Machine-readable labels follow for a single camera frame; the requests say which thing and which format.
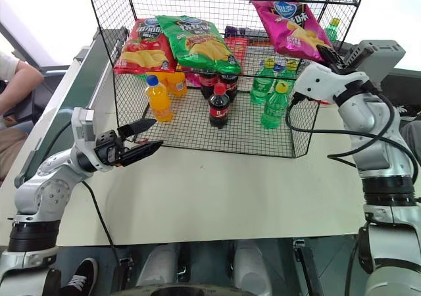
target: potato chip bag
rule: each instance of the potato chip bag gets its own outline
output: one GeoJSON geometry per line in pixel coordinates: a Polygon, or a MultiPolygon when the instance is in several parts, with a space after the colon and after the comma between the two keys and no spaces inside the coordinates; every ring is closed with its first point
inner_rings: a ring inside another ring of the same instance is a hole
{"type": "Polygon", "coordinates": [[[144,74],[148,71],[174,72],[177,62],[156,18],[136,20],[122,48],[116,74],[144,74]]]}
{"type": "Polygon", "coordinates": [[[216,26],[188,16],[157,16],[171,50],[182,66],[239,74],[241,67],[216,26]]]}
{"type": "Polygon", "coordinates": [[[285,1],[250,1],[279,54],[323,61],[316,46],[332,47],[308,5],[285,1]]]}

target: bottle cap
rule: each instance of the bottle cap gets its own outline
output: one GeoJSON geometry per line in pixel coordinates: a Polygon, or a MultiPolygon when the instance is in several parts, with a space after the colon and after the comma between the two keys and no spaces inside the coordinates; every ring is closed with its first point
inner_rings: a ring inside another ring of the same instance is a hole
{"type": "Polygon", "coordinates": [[[276,84],[275,91],[278,93],[287,93],[288,92],[288,84],[284,81],[279,81],[276,84]]]}
{"type": "Polygon", "coordinates": [[[154,76],[153,74],[146,77],[146,82],[147,84],[149,84],[150,86],[155,86],[159,83],[158,78],[156,76],[154,76]]]}
{"type": "Polygon", "coordinates": [[[295,59],[289,59],[287,61],[287,65],[286,65],[287,70],[296,71],[297,67],[298,67],[298,61],[296,61],[295,59]]]}
{"type": "Polygon", "coordinates": [[[330,24],[333,25],[333,26],[338,26],[339,25],[339,22],[341,22],[341,20],[338,19],[338,18],[332,18],[330,20],[330,24]]]}
{"type": "Polygon", "coordinates": [[[264,60],[264,67],[267,69],[273,69],[275,67],[275,61],[273,58],[266,58],[264,60]]]}
{"type": "Polygon", "coordinates": [[[214,93],[216,95],[223,95],[225,94],[225,85],[222,82],[218,82],[215,84],[214,93]]]}

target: shoe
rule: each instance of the shoe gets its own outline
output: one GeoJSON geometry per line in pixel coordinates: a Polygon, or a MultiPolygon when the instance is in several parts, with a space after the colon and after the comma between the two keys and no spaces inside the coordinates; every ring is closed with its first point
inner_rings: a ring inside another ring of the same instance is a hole
{"type": "Polygon", "coordinates": [[[80,263],[78,269],[75,271],[72,279],[64,288],[74,287],[80,296],[91,295],[93,286],[97,281],[98,264],[93,258],[86,258],[80,263]]]}
{"type": "Polygon", "coordinates": [[[406,120],[407,122],[413,121],[421,114],[421,105],[399,105],[396,109],[401,115],[401,120],[406,120]]]}

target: metal wire rack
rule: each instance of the metal wire rack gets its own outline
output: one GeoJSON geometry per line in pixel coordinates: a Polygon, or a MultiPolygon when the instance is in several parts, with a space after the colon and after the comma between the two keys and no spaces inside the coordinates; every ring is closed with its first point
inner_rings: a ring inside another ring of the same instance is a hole
{"type": "MultiPolygon", "coordinates": [[[[250,0],[91,0],[107,53],[114,64],[137,18],[157,15],[188,15],[213,22],[224,37],[226,26],[263,30],[260,18],[250,0]]],[[[343,41],[349,31],[361,0],[271,0],[307,3],[321,27],[333,17],[341,19],[338,40],[343,41]]],[[[247,48],[239,78],[239,94],[230,111],[230,120],[221,130],[210,126],[207,102],[200,91],[191,85],[182,98],[172,98],[174,119],[155,124],[147,133],[134,139],[163,139],[164,145],[188,149],[269,155],[296,158],[307,153],[310,135],[291,132],[284,123],[276,130],[260,125],[263,106],[249,102],[248,92],[253,77],[266,57],[285,64],[287,57],[275,54],[256,40],[247,48]]],[[[308,61],[300,61],[297,75],[308,61]]],[[[122,126],[142,117],[153,117],[144,94],[145,82],[130,74],[114,75],[114,94],[118,125],[122,126]]],[[[318,104],[302,102],[293,110],[291,121],[297,127],[312,128],[318,104]]]]}

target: table surface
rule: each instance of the table surface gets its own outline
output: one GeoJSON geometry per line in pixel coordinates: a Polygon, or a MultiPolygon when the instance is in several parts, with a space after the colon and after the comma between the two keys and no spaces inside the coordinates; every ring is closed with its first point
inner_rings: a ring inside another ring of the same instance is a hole
{"type": "MultiPolygon", "coordinates": [[[[8,243],[7,218],[15,213],[13,179],[77,73],[73,64],[0,188],[0,245],[8,243]]],[[[116,128],[111,75],[95,104],[95,118],[97,133],[116,128]]],[[[342,127],[336,107],[319,110],[315,128],[342,127]]],[[[119,245],[354,234],[364,224],[360,179],[354,168],[326,158],[349,148],[347,136],[317,134],[308,155],[298,159],[161,147],[87,182],[119,245]]],[[[108,244],[82,184],[64,212],[57,244],[108,244]]]]}

